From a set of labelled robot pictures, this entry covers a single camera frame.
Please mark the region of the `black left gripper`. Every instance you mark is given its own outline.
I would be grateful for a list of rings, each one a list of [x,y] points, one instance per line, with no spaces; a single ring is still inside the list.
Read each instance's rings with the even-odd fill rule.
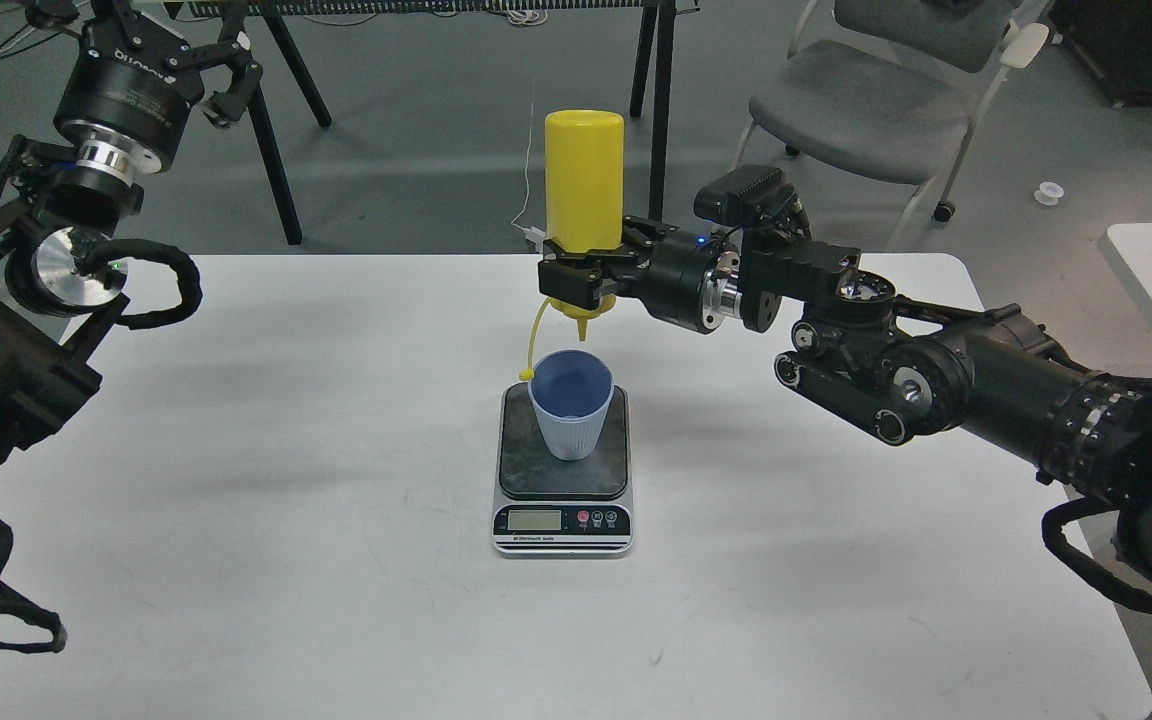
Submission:
[[[192,106],[204,94],[200,70],[214,67],[228,68],[230,82],[202,101],[202,113],[220,129],[247,113],[260,86],[262,65],[243,29],[225,31],[214,44],[180,50],[185,37],[134,9],[132,1],[91,6],[93,18],[81,35],[73,1],[24,1],[29,26],[81,36],[79,56],[52,119],[61,136],[78,143],[82,127],[101,126],[147,150],[175,151]],[[170,54],[172,68],[166,65]]]

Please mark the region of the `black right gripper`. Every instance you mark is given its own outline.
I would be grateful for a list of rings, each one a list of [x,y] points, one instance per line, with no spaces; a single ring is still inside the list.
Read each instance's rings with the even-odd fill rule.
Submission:
[[[538,264],[541,295],[567,318],[608,313],[617,297],[687,331],[717,331],[727,245],[708,234],[632,214],[550,219]]]

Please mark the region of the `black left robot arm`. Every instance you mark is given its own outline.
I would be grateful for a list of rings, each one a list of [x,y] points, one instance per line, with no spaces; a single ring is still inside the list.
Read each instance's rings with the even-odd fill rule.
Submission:
[[[221,8],[210,44],[189,44],[128,1],[26,1],[26,22],[76,37],[54,124],[63,143],[22,135],[0,161],[0,465],[54,435],[99,391],[91,356],[115,325],[183,323],[204,291],[179,247],[116,238],[141,210],[138,179],[169,169],[196,106],[238,122],[262,65],[247,3]]]

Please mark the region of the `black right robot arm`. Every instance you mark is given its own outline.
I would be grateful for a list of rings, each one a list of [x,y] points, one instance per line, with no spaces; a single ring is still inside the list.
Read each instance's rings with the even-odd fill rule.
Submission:
[[[909,300],[851,247],[814,241],[801,211],[727,225],[737,243],[636,217],[616,249],[550,241],[540,291],[589,311],[637,300],[698,333],[727,316],[767,331],[782,300],[803,301],[778,382],[882,444],[964,429],[1074,488],[1043,516],[1044,546],[1108,600],[1152,614],[1152,378],[1076,363],[1018,305]]]

